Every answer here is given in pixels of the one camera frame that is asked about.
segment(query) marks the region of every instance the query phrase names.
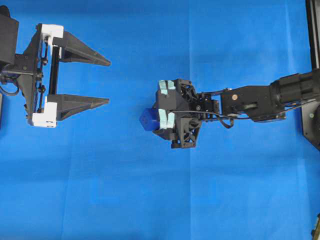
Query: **bolt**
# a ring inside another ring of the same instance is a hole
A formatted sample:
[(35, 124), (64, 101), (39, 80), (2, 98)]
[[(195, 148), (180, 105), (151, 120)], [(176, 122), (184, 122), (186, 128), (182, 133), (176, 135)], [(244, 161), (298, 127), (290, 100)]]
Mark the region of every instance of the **bolt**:
[(233, 94), (233, 95), (232, 95), (232, 100), (235, 101), (235, 100), (237, 100), (237, 99), (238, 99), (238, 95), (237, 95), (237, 94)]
[(44, 77), (44, 74), (42, 72), (39, 72), (37, 75), (36, 75), (37, 78), (43, 78)]

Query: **blue surface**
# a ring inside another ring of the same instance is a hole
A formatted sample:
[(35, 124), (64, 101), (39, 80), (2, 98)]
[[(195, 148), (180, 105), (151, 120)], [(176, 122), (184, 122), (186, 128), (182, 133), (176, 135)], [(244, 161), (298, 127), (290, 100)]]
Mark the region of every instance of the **blue surface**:
[(60, 65), (58, 93), (110, 104), (56, 129), (28, 126), (24, 98), (4, 98), (0, 239), (310, 239), (320, 153), (298, 111), (204, 124), (187, 150), (139, 123), (159, 80), (191, 79), (201, 92), (310, 71), (304, 0), (3, 3), (20, 21), (17, 52), (37, 23), (58, 24), (112, 66)]

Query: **black bracket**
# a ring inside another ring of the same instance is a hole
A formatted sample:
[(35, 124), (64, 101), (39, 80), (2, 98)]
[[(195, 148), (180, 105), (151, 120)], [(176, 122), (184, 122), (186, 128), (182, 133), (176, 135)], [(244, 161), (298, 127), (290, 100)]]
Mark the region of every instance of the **black bracket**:
[[(306, 0), (306, 14), (312, 69), (320, 68), (320, 0)], [(320, 103), (314, 102), (301, 108), (303, 135), (320, 150)]]

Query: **small blue cube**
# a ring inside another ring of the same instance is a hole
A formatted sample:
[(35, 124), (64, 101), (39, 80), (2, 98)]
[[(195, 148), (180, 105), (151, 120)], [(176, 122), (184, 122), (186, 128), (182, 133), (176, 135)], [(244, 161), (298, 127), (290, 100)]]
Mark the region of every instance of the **small blue cube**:
[(144, 130), (146, 131), (154, 131), (160, 128), (157, 108), (144, 109), (139, 120)]

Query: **wire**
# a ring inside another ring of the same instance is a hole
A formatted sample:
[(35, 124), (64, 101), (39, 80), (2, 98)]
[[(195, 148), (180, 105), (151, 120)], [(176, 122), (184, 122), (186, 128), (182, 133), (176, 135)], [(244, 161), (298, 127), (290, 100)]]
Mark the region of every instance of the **wire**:
[(6, 90), (4, 90), (2, 88), (2, 86), (0, 86), (0, 91), (6, 95), (6, 96), (9, 96), (9, 97), (13, 97), (13, 96), (16, 96), (18, 93), (19, 93), (19, 87), (18, 87), (18, 84), (17, 84), (17, 81), (15, 79), (12, 79), (13, 80), (13, 84), (16, 86), (16, 91), (15, 92), (8, 92)]
[[(294, 107), (291, 107), (287, 110), (284, 110), (284, 111), (281, 111), (281, 112), (277, 112), (277, 113), (272, 113), (272, 114), (266, 114), (266, 115), (260, 115), (260, 116), (255, 116), (254, 118), (262, 118), (262, 117), (267, 117), (267, 116), (275, 116), (275, 115), (278, 115), (278, 114), (284, 114), (284, 113), (287, 113), (289, 111), (292, 111), (292, 110), (295, 110), (295, 109), (298, 109), (298, 108), (302, 108), (303, 106), (307, 105), (307, 104), (311, 104), (311, 103), (314, 103), (316, 102), (316, 100), (311, 100), (311, 101), (308, 101), (308, 102), (305, 102), (305, 103), (302, 103), (302, 104), (299, 104), (297, 106), (294, 106)], [(227, 116), (227, 115), (223, 115), (223, 114), (220, 114), (220, 113), (216, 113), (216, 112), (212, 112), (212, 111), (192, 111), (192, 110), (183, 110), (183, 111), (171, 111), (172, 113), (195, 113), (195, 114), (211, 114), (211, 115), (215, 115), (218, 120), (221, 122), (222, 120), (219, 119), (219, 118), (227, 118), (229, 120), (250, 120), (252, 119), (253, 117), (232, 117), (232, 116)]]

